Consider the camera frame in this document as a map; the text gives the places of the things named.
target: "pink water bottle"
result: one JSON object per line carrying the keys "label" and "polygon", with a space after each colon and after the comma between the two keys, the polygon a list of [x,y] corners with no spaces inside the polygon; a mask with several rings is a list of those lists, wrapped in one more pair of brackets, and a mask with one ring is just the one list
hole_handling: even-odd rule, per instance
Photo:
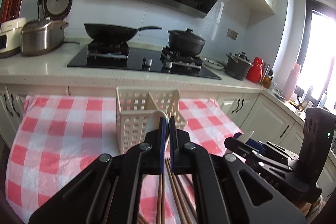
{"label": "pink water bottle", "polygon": [[281,92],[281,95],[286,99],[286,101],[289,101],[295,90],[296,83],[300,78],[300,69],[301,65],[295,63],[294,68],[290,71],[288,75],[285,86],[283,87]]}

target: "wooden chopstick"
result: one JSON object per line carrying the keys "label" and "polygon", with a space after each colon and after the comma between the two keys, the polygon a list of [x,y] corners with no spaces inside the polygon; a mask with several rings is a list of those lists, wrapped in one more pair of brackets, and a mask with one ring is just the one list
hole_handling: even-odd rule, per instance
{"label": "wooden chopstick", "polygon": [[[171,166],[170,166],[170,162],[168,162],[168,167],[169,167],[169,171],[171,172]],[[176,179],[176,175],[174,173],[171,173],[172,174],[172,179],[173,179],[173,182],[174,182],[174,186],[175,186],[175,189],[176,189],[176,192],[177,192],[177,195],[178,195],[178,198],[179,198],[179,201],[181,203],[181,206],[182,206],[182,210],[184,212],[184,216],[188,222],[188,224],[193,224],[191,218],[190,218],[190,215],[189,215],[189,212],[188,212],[188,209],[187,209],[187,206],[185,205],[184,203],[184,198],[183,198],[183,195],[182,195],[182,192],[181,192],[181,189],[179,187],[179,184],[177,182],[177,179]]]}
{"label": "wooden chopstick", "polygon": [[191,179],[188,177],[188,175],[184,175],[184,177],[185,177],[185,179],[189,182],[190,186],[191,186],[192,188],[194,188],[194,184],[193,184],[193,182],[191,181]]}
{"label": "wooden chopstick", "polygon": [[161,224],[165,224],[165,168],[163,167],[162,173],[162,193],[161,193]]}
{"label": "wooden chopstick", "polygon": [[148,222],[145,220],[145,218],[141,214],[138,214],[138,222],[140,224],[148,224]]}
{"label": "wooden chopstick", "polygon": [[171,189],[172,189],[172,192],[173,192],[176,208],[177,208],[177,211],[178,211],[181,223],[182,224],[187,224],[187,221],[185,219],[185,215],[184,215],[182,207],[181,207],[179,196],[177,195],[177,191],[176,191],[176,188],[175,188],[175,185],[174,185],[173,177],[172,177],[172,174],[171,174],[171,171],[170,171],[167,159],[165,160],[165,163],[166,163],[166,167],[167,167],[167,171],[168,171],[168,177],[169,177],[169,181],[170,181],[170,186],[171,186]]}
{"label": "wooden chopstick", "polygon": [[183,196],[184,196],[184,199],[187,201],[188,206],[189,206],[189,208],[190,208],[190,210],[191,210],[191,213],[193,214],[195,220],[197,221],[197,213],[196,213],[196,210],[195,210],[194,206],[192,205],[192,203],[191,203],[191,201],[190,201],[190,198],[189,198],[187,192],[185,191],[185,188],[183,187],[183,184],[182,184],[182,182],[181,182],[181,179],[179,178],[179,176],[175,176],[175,177],[176,177],[176,180],[177,180],[177,182],[178,182],[178,184],[179,184],[179,186],[180,186],[180,189],[182,190],[182,194],[183,194]]}
{"label": "wooden chopstick", "polygon": [[156,224],[161,224],[162,210],[162,174],[159,177],[159,188],[157,190],[157,208],[156,208]]}

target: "wall outlet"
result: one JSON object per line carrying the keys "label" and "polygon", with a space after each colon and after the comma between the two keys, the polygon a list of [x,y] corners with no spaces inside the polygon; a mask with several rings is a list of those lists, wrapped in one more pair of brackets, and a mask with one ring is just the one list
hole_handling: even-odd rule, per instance
{"label": "wall outlet", "polygon": [[233,40],[237,40],[238,33],[229,29],[227,30],[226,36],[232,38]]}

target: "screw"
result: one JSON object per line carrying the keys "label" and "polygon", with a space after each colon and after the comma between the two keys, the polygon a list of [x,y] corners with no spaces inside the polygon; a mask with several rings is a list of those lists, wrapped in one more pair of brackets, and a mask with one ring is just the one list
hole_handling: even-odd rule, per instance
{"label": "screw", "polygon": [[148,150],[151,148],[151,145],[149,143],[141,143],[139,144],[139,147],[141,150]]}
{"label": "screw", "polygon": [[103,155],[100,155],[100,157],[99,157],[99,160],[101,161],[101,162],[108,162],[109,160],[110,160],[110,155],[109,154],[103,154]]}
{"label": "screw", "polygon": [[196,148],[196,145],[194,143],[185,143],[184,144],[184,148],[188,149],[188,150],[193,150]]}
{"label": "screw", "polygon": [[227,161],[234,162],[237,159],[237,157],[235,155],[233,155],[233,154],[226,154],[225,155],[225,159]]}

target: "window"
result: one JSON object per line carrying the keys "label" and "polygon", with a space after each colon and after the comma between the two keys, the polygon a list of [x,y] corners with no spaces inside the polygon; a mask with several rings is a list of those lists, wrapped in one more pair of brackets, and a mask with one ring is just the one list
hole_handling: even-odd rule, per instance
{"label": "window", "polygon": [[302,67],[298,86],[306,91],[310,86],[314,87],[311,100],[314,106],[318,105],[327,91],[325,107],[330,111],[336,102],[335,19],[336,10],[317,1],[307,0],[305,28],[297,59]]}

